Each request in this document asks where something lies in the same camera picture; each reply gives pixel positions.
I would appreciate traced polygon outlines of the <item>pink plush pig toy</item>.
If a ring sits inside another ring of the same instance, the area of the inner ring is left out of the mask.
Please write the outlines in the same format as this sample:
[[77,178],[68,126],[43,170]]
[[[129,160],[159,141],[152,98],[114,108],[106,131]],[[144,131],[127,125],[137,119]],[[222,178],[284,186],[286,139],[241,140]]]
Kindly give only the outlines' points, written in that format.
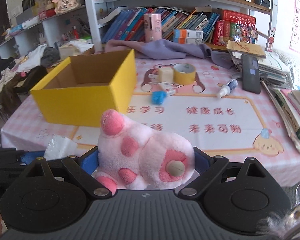
[[95,179],[118,189],[174,189],[194,173],[194,149],[176,133],[156,131],[114,109],[101,116]]

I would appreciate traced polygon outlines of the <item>yellow cardboard box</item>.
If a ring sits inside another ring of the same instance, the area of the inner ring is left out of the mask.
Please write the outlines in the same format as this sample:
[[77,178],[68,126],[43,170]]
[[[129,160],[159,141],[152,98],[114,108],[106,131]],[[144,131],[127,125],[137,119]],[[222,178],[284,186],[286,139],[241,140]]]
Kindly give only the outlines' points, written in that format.
[[125,113],[136,88],[133,50],[67,57],[32,89],[53,124],[99,127],[108,109]]

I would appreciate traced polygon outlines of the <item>blue white spray bottle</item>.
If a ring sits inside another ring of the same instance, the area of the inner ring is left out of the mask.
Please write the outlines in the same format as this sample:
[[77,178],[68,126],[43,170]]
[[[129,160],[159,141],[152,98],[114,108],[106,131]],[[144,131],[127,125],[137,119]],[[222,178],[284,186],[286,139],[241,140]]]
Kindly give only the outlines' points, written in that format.
[[220,90],[216,93],[217,98],[222,98],[229,95],[238,86],[236,79],[229,80],[226,84],[222,85]]

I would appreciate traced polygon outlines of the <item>blue cloth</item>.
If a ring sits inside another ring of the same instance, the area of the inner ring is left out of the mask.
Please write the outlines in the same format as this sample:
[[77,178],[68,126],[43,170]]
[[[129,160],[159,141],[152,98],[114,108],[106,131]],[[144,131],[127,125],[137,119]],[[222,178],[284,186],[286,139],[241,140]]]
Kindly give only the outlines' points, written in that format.
[[160,91],[154,91],[151,95],[151,102],[154,105],[162,105],[163,102],[165,101],[167,97],[167,94],[165,91],[160,90]]

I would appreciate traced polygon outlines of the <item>white staples box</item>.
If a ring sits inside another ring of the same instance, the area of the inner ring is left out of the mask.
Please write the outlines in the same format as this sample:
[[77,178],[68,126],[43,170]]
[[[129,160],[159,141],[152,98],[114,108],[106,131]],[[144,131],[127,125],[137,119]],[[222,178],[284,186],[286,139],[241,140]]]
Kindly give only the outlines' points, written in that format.
[[173,96],[176,93],[176,90],[171,83],[161,82],[159,83],[159,87],[166,93],[167,96]]

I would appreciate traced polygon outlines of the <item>yellow tape roll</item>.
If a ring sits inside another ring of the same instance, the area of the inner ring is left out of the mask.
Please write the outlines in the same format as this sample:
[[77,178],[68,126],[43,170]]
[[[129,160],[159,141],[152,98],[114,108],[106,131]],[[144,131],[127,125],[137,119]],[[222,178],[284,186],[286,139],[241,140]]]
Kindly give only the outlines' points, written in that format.
[[179,85],[191,85],[195,82],[196,68],[189,63],[177,63],[173,66],[173,81]]

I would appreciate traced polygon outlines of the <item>cream cube eraser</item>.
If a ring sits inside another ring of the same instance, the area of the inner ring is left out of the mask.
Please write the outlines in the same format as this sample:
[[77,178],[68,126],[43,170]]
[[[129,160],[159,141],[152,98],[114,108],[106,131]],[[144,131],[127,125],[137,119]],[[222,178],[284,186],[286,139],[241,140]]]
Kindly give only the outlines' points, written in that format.
[[173,68],[162,67],[158,70],[159,82],[173,83]]

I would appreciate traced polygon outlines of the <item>white wall charger plug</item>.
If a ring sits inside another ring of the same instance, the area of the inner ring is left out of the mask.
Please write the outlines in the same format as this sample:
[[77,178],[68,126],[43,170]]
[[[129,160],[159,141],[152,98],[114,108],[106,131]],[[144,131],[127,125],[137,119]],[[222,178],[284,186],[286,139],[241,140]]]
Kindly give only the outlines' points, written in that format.
[[53,134],[43,157],[46,160],[63,159],[75,155],[77,143],[67,137]]

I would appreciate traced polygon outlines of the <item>pink checkered tablecloth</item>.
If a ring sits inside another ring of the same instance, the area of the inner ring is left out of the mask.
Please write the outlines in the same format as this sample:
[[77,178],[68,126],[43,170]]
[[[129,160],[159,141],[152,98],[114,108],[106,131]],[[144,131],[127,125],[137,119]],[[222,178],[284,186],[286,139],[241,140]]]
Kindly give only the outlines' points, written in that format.
[[[177,85],[173,96],[154,105],[151,94],[159,88],[154,82],[159,68],[177,63],[195,66],[196,81]],[[300,153],[266,92],[253,94],[237,87],[229,96],[216,98],[231,72],[209,60],[135,59],[135,67],[136,88],[124,113],[131,119],[157,131],[178,133],[212,156],[220,154],[231,161],[255,157],[280,185],[300,181]],[[4,124],[1,141],[4,147],[43,151],[57,134],[77,143],[77,152],[84,153],[97,144],[99,133],[98,127],[47,122],[30,95]]]

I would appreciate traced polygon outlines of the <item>black smartphone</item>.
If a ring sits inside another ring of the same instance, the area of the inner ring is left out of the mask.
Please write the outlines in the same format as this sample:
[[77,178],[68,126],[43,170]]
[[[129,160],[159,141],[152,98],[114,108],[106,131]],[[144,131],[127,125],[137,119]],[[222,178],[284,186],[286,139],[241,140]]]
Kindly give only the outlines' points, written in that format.
[[242,87],[247,92],[260,94],[260,71],[257,58],[243,54],[242,61]]

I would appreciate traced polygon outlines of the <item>tissue box with cloth cover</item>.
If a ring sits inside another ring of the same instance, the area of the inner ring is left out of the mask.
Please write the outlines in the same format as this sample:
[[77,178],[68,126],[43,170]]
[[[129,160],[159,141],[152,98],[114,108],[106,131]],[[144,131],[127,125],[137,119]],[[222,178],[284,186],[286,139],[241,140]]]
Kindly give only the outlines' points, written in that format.
[[87,40],[79,39],[66,42],[61,45],[58,50],[61,60],[64,60],[67,57],[82,55],[93,47],[94,45],[89,43]]

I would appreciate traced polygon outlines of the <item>brown envelope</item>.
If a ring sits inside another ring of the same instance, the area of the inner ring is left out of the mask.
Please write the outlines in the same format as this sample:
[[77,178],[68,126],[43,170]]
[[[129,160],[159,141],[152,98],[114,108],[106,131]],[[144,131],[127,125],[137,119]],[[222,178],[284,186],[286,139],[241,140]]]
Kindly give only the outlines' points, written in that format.
[[258,44],[229,40],[226,46],[228,51],[234,51],[251,56],[266,58],[266,53]]

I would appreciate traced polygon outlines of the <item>orange blue white box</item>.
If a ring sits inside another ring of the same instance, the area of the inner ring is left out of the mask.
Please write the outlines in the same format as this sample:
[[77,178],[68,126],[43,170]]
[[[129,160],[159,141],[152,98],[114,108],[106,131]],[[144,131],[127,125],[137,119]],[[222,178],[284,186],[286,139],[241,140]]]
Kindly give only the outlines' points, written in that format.
[[204,33],[201,30],[174,29],[173,42],[199,45],[202,43],[203,35]]

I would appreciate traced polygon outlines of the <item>pink cylindrical device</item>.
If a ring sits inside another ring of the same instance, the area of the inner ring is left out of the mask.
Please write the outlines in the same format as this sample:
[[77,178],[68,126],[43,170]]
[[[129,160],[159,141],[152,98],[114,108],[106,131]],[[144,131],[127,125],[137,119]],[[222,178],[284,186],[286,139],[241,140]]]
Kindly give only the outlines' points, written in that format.
[[144,14],[145,42],[149,43],[162,39],[161,14]]

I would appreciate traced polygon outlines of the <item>white bookshelf frame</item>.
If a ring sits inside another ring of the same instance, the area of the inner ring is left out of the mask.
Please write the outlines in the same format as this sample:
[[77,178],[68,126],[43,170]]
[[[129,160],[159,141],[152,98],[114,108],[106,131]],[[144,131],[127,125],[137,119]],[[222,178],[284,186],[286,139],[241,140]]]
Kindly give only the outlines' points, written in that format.
[[101,34],[99,30],[101,25],[98,23],[99,17],[97,16],[95,5],[103,3],[106,5],[109,12],[121,6],[133,8],[161,6],[193,9],[195,7],[203,7],[206,5],[210,5],[215,9],[240,11],[249,15],[253,15],[254,12],[257,11],[269,16],[268,31],[266,33],[258,31],[258,34],[266,39],[265,48],[268,48],[268,38],[270,38],[271,31],[277,27],[278,0],[271,0],[270,8],[246,0],[85,0],[91,38],[95,51],[102,50]]

